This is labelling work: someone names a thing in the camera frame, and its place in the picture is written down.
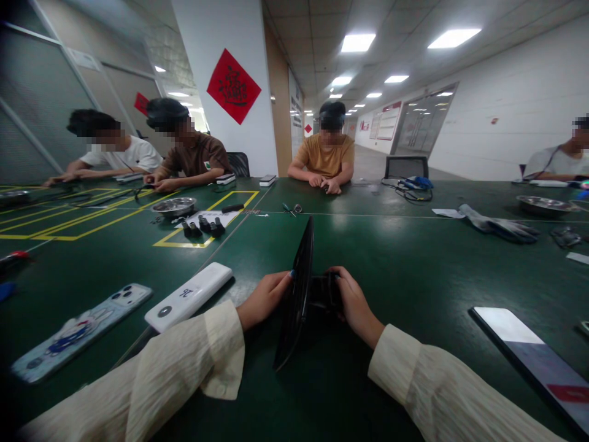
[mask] red sticker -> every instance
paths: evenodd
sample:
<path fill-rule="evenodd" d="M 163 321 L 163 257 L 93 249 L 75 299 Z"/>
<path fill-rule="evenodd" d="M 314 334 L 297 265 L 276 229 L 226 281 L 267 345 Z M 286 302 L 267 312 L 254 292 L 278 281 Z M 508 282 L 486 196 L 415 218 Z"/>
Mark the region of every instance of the red sticker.
<path fill-rule="evenodd" d="M 241 124 L 262 89 L 225 49 L 210 78 L 207 92 Z"/>
<path fill-rule="evenodd" d="M 546 385 L 556 399 L 562 402 L 589 403 L 589 388 L 579 386 Z"/>
<path fill-rule="evenodd" d="M 137 96 L 135 97 L 135 109 L 137 109 L 145 116 L 147 116 L 147 103 L 149 103 L 147 97 L 137 92 Z"/>

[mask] bulletin board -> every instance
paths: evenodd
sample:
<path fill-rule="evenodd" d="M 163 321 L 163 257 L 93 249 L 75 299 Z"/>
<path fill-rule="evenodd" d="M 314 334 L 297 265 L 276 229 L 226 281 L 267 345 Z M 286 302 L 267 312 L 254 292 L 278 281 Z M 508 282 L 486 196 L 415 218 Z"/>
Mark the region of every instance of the bulletin board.
<path fill-rule="evenodd" d="M 383 107 L 380 116 L 380 124 L 377 132 L 377 139 L 392 140 L 395 133 L 401 102 L 398 101 L 390 106 Z"/>
<path fill-rule="evenodd" d="M 379 132 L 380 116 L 382 112 L 375 112 L 372 116 L 372 125 L 370 126 L 370 138 L 376 139 Z"/>

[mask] yellow t-shirt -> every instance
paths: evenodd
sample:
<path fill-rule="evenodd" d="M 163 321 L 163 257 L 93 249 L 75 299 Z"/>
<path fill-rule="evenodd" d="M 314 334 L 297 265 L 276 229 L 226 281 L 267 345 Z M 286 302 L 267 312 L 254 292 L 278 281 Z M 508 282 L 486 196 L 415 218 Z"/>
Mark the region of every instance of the yellow t-shirt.
<path fill-rule="evenodd" d="M 321 149 L 319 134 L 305 138 L 297 152 L 295 160 L 299 160 L 309 172 L 333 178 L 342 171 L 342 163 L 354 164 L 354 140 L 344 135 L 344 142 L 326 151 Z"/>

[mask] brown t-shirt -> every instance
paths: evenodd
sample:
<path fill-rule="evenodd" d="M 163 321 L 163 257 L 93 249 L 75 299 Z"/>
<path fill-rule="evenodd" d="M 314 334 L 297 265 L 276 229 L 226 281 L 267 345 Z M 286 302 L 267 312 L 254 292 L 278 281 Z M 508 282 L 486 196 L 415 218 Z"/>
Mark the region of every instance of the brown t-shirt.
<path fill-rule="evenodd" d="M 354 164 L 354 140 L 344 135 L 341 145 L 326 151 L 321 149 L 320 134 L 311 135 L 305 138 L 295 159 L 307 166 L 309 172 L 333 178 L 341 173 L 342 163 Z"/>
<path fill-rule="evenodd" d="M 170 172 L 183 171 L 186 176 L 204 174 L 211 169 L 223 169 L 231 173 L 227 151 L 217 138 L 201 132 L 196 133 L 194 146 L 174 146 L 161 164 Z"/>

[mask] workbench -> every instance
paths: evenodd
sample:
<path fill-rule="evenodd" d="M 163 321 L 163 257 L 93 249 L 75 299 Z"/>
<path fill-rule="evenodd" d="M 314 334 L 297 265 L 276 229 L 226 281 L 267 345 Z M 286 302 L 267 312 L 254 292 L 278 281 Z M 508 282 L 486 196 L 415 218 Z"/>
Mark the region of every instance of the workbench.
<path fill-rule="evenodd" d="M 308 216 L 313 215 L 316 274 L 332 265 L 345 266 L 383 323 L 451 352 L 551 431 L 580 440 L 468 309 L 510 309 L 589 378 L 589 341 L 576 331 L 581 320 L 589 319 L 589 266 L 566 259 L 567 251 L 549 235 L 565 222 L 589 235 L 589 215 L 545 220 L 521 212 L 515 200 L 517 195 L 540 195 L 568 201 L 586 199 L 586 194 L 507 182 L 434 184 L 430 203 L 410 203 L 391 188 L 358 181 L 343 187 L 340 196 L 293 179 L 279 179 L 264 188 L 253 178 L 238 179 L 225 192 L 208 186 L 172 195 L 195 197 L 199 209 L 247 203 L 246 209 L 268 215 L 242 213 L 223 236 L 206 246 L 184 238 L 182 229 L 175 233 L 167 222 L 151 223 L 156 214 L 150 207 L 163 197 L 151 191 L 143 192 L 140 204 L 123 198 L 122 203 L 111 201 L 107 209 L 72 210 L 58 200 L 0 213 L 2 255 L 54 238 L 33 252 L 36 261 L 12 278 L 17 292 L 0 304 L 2 370 L 12 381 L 15 412 L 22 420 L 18 424 L 140 351 L 154 334 L 144 314 L 210 262 L 230 267 L 235 278 L 200 312 L 227 299 L 241 304 L 265 274 L 292 267 Z M 83 184 L 79 191 L 98 195 L 136 186 L 104 181 Z M 298 203 L 304 213 L 284 213 L 282 203 Z M 438 217 L 431 211 L 456 209 L 462 203 L 483 215 L 527 220 L 542 234 L 536 244 L 512 244 L 477 231 L 467 220 Z M 589 244 L 575 251 L 589 255 Z M 14 360 L 69 318 L 130 282 L 151 287 L 152 297 L 74 360 L 32 386 L 7 373 Z M 280 313 L 279 309 L 245 336 L 237 400 L 213 400 L 198 391 L 156 440 L 191 440 L 195 435 L 200 440 L 421 440 L 403 408 L 368 379 L 370 348 L 335 318 L 310 324 L 292 358 L 275 373 Z"/>

